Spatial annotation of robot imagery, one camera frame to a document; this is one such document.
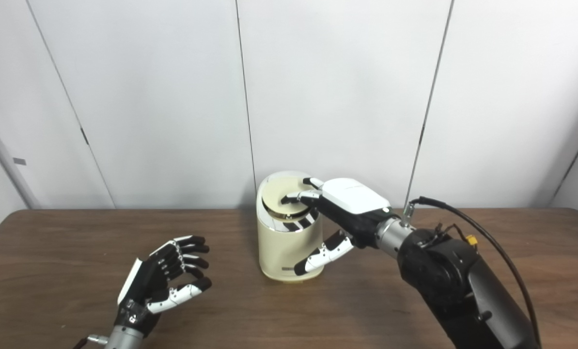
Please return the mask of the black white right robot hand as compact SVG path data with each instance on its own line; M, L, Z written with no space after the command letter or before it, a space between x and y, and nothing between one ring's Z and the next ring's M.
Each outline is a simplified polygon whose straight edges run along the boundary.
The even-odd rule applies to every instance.
M310 189L288 193L280 203L302 203L315 208L340 229L295 264L294 271L298 276L338 260L354 247L376 248L377 228L395 216L386 198L355 179L338 177L322 181L316 177L305 177L302 183L310 186Z

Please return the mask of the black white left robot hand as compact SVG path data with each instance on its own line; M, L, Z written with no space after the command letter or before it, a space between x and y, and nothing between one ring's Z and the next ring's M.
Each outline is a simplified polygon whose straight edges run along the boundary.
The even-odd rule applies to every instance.
M114 325L147 338L163 312L207 291L213 283L202 272L209 263L200 254L209 250L204 237L183 236L163 243L146 260L137 258L118 295Z

